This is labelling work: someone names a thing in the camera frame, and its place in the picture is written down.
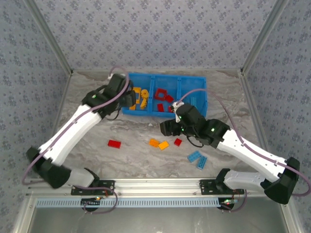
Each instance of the red lego piece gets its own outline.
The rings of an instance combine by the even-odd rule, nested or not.
[[[157,105],[157,110],[158,110],[159,112],[164,112],[163,103],[159,103],[159,104]]]
[[[114,140],[109,140],[108,146],[109,146],[109,147],[114,147],[114,148],[120,149],[120,147],[121,147],[121,142],[114,141]]]
[[[182,140],[180,140],[179,138],[177,138],[174,142],[175,145],[177,145],[178,147],[180,146],[180,143],[182,142]]]
[[[174,98],[170,95],[167,95],[165,100],[168,102],[168,103],[172,103],[174,101]]]
[[[165,101],[166,96],[167,96],[167,90],[158,88],[158,89],[156,90],[154,99],[155,99],[155,100]]]

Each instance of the purple cable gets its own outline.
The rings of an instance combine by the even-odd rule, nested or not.
[[[235,209],[235,210],[231,210],[231,209],[230,209],[228,206],[226,206],[226,205],[223,205],[223,204],[220,204],[220,205],[221,205],[222,207],[228,209],[228,210],[225,210],[225,211],[228,211],[228,212],[230,211],[230,212],[234,213],[234,212],[239,211],[240,209],[242,209],[242,208],[246,205],[246,202],[247,202],[247,190],[244,190],[244,192],[245,192],[244,200],[243,200],[242,205],[241,205],[239,208],[237,208],[237,209]]]
[[[112,98],[111,100],[109,100],[109,101],[107,101],[107,102],[105,102],[105,103],[103,103],[103,104],[100,104],[100,105],[98,105],[98,106],[96,106],[96,107],[90,108],[89,110],[87,110],[87,111],[81,113],[79,116],[77,116],[77,118],[76,118],[75,120],[73,120],[73,121],[72,121],[72,122],[71,122],[71,123],[56,137],[56,138],[55,138],[55,140],[50,144],[50,146],[49,146],[46,150],[44,150],[42,153],[40,153],[40,154],[29,164],[29,166],[27,167],[27,169],[26,169],[26,171],[25,171],[25,173],[24,173],[24,175],[23,175],[23,177],[22,177],[22,180],[21,180],[21,182],[22,182],[23,185],[30,185],[30,184],[34,184],[34,183],[44,182],[44,181],[37,181],[37,182],[30,182],[30,183],[25,182],[25,179],[26,179],[26,177],[27,177],[27,174],[28,174],[29,171],[33,168],[33,166],[36,164],[36,162],[38,162],[38,160],[39,160],[40,158],[42,158],[43,155],[45,155],[45,153],[46,153],[48,150],[51,150],[52,147],[56,144],[56,142],[65,134],[65,132],[67,132],[68,129],[69,129],[71,126],[73,126],[73,125],[75,124],[75,122],[78,121],[81,117],[83,117],[85,114],[87,114],[87,113],[89,113],[89,112],[91,112],[91,111],[93,111],[93,110],[96,110],[96,109],[105,107],[105,106],[107,106],[108,104],[114,102],[115,100],[117,100],[117,99],[126,91],[126,89],[128,88],[128,84],[129,84],[129,82],[130,82],[129,74],[128,74],[128,72],[127,72],[127,70],[126,70],[125,68],[123,68],[123,67],[121,67],[121,66],[114,66],[114,67],[111,68],[111,70],[110,70],[110,72],[109,72],[109,75],[111,75],[112,72],[113,72],[113,70],[116,69],[116,68],[120,68],[121,70],[123,70],[123,72],[124,72],[125,75],[126,75],[126,82],[125,82],[124,88],[121,90],[121,92],[118,93],[118,94],[117,94],[114,98]]]
[[[288,169],[288,170],[290,170],[290,171],[296,173],[297,175],[301,176],[301,177],[305,180],[305,182],[306,182],[307,185],[308,185],[308,190],[307,190],[307,192],[305,192],[305,193],[296,193],[296,194],[294,193],[294,194],[292,194],[293,196],[295,196],[295,197],[304,197],[304,196],[309,195],[309,194],[311,193],[311,182],[310,182],[309,179],[308,179],[304,174],[302,174],[300,171],[297,171],[296,169],[294,169],[294,168],[292,168],[292,167],[290,167],[290,166],[287,166],[287,165],[285,165],[285,164],[279,163],[279,162],[276,161],[276,160],[270,159],[270,158],[268,158],[268,157],[266,157],[266,156],[264,156],[264,155],[258,153],[257,151],[255,151],[254,149],[252,149],[251,147],[249,147],[249,145],[247,145],[246,143],[244,143],[244,140],[243,140],[242,136],[240,135],[240,133],[239,133],[239,131],[238,131],[238,128],[236,127],[236,125],[235,125],[235,123],[234,123],[234,121],[233,121],[233,118],[231,117],[230,112],[227,110],[227,108],[225,107],[225,105],[224,105],[224,103],[222,102],[222,100],[221,100],[214,92],[209,91],[209,90],[207,90],[207,89],[202,89],[202,88],[194,89],[194,90],[191,90],[190,92],[186,93],[186,94],[177,102],[177,104],[179,104],[186,96],[188,96],[188,95],[190,95],[191,93],[196,92],[196,91],[207,91],[209,94],[211,94],[213,97],[215,97],[215,98],[218,100],[218,102],[220,103],[220,105],[224,108],[225,112],[227,113],[227,115],[228,115],[228,117],[229,117],[229,120],[230,120],[230,122],[231,122],[231,124],[232,124],[232,127],[233,127],[233,129],[235,130],[235,133],[237,134],[238,139],[241,141],[242,145],[244,145],[249,151],[253,152],[255,155],[258,155],[258,156],[259,156],[260,158],[262,158],[262,159],[265,159],[265,160],[267,160],[267,161],[269,161],[269,162],[271,162],[271,163],[273,163],[273,164],[280,165],[280,166],[282,166],[282,167],[284,167],[284,168],[286,168],[286,169]]]
[[[88,187],[82,187],[82,186],[75,186],[77,188],[80,188],[80,189],[85,189],[85,190],[107,190],[109,192],[112,192],[113,195],[115,195],[116,197],[116,201],[115,201],[115,204],[109,209],[109,210],[106,210],[106,211],[99,211],[99,212],[89,212],[86,210],[86,206],[87,204],[89,203],[89,201],[87,201],[84,206],[83,206],[83,210],[85,211],[86,214],[91,214],[91,215],[100,215],[100,214],[107,214],[107,213],[110,213],[111,211],[113,211],[116,207],[117,207],[117,204],[118,204],[118,195],[117,193],[111,189],[111,188],[106,188],[106,187],[91,187],[91,188],[88,188]]]

